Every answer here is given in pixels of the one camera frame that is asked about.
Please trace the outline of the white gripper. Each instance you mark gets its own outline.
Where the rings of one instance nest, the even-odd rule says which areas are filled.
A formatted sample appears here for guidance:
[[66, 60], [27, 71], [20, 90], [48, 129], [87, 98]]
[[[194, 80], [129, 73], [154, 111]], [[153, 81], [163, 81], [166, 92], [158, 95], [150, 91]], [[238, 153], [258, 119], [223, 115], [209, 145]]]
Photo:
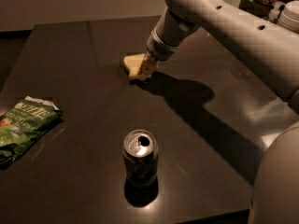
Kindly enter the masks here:
[[176, 52], [179, 45], [177, 35], [154, 28], [147, 41], [147, 54], [142, 59], [137, 78], [146, 80], [156, 71], [158, 61], [167, 61]]

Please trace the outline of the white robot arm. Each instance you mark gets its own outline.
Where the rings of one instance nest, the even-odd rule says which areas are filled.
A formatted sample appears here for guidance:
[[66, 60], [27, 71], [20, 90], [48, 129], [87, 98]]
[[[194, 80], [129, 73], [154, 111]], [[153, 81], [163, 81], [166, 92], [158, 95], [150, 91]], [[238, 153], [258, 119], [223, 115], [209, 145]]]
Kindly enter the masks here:
[[[299, 112], [299, 35], [223, 0], [165, 0], [137, 77], [144, 80], [197, 28], [205, 28], [294, 112]], [[265, 151], [248, 224], [299, 224], [299, 126]]]

